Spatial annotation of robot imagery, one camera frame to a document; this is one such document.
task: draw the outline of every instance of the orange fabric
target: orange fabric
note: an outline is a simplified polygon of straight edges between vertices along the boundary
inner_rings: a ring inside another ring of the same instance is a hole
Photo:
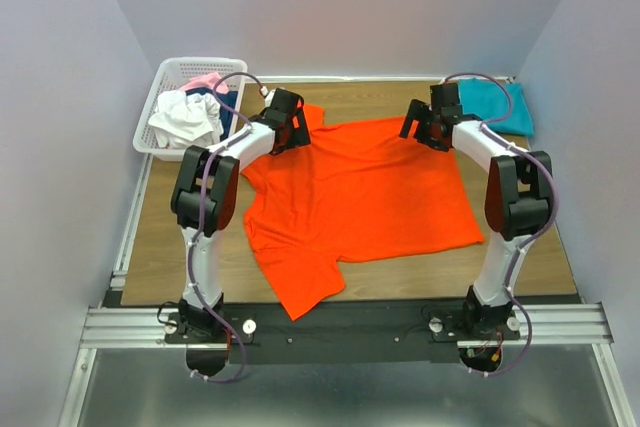
[[[453,152],[400,139],[401,117],[322,126],[306,105],[311,145],[244,170],[256,189],[245,227],[292,319],[340,292],[338,261],[423,254],[484,240]]]

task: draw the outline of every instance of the pile of clothes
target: pile of clothes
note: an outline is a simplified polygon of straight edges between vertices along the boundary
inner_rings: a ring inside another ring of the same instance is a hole
[[[211,72],[193,77],[178,90],[167,90],[158,96],[149,118],[158,147],[185,149],[190,145],[207,147],[217,144],[229,135],[232,115],[222,108],[213,96],[213,86],[220,74]],[[238,92],[229,90],[223,82],[217,89],[218,97],[235,108]]]

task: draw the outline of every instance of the wooden tabletop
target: wooden tabletop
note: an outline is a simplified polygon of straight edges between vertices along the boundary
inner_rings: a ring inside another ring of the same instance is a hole
[[[412,98],[429,100],[428,82],[335,82],[284,84],[307,103],[325,107],[325,123],[405,115]],[[262,109],[254,85],[247,86],[242,112]],[[523,137],[511,137],[526,146]],[[456,153],[467,195],[488,238],[484,220],[486,173],[461,153]],[[179,162],[154,160],[135,237],[123,305],[155,305],[178,300],[185,284],[185,246],[169,200]],[[235,215],[224,231],[221,281],[226,301],[277,301],[260,271],[245,234],[244,212],[255,196],[245,178],[240,179]],[[341,262],[346,289],[335,300],[418,297],[458,297],[479,274],[486,243],[427,255],[414,255],[365,263]],[[555,229],[531,248],[518,283],[517,294],[573,294],[571,269]]]

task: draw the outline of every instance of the teal towel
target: teal towel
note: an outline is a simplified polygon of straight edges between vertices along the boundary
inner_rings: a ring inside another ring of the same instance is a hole
[[[509,103],[504,92],[493,82],[480,79],[462,79],[458,84],[460,102],[465,114],[476,114],[482,120],[500,117],[507,112]],[[522,94],[521,84],[504,84],[513,97],[513,113],[501,122],[489,126],[505,134],[533,135],[533,120]]]

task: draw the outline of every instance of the plastic basket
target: plastic basket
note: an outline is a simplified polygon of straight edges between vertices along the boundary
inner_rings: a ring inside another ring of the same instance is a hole
[[[247,64],[238,59],[226,59],[222,57],[175,57],[167,59],[160,67],[151,84],[151,90],[144,103],[136,133],[133,136],[133,147],[143,154],[152,154],[160,160],[180,161],[184,156],[184,149],[161,149],[156,142],[156,136],[149,127],[149,117],[158,101],[158,95],[165,90],[176,90],[189,82],[191,77],[208,74],[216,71],[220,75],[231,72],[246,72]],[[236,76],[227,81],[230,90],[238,91],[236,110],[240,109],[242,94],[244,92],[244,76]],[[231,119],[231,130],[235,132],[237,116]]]

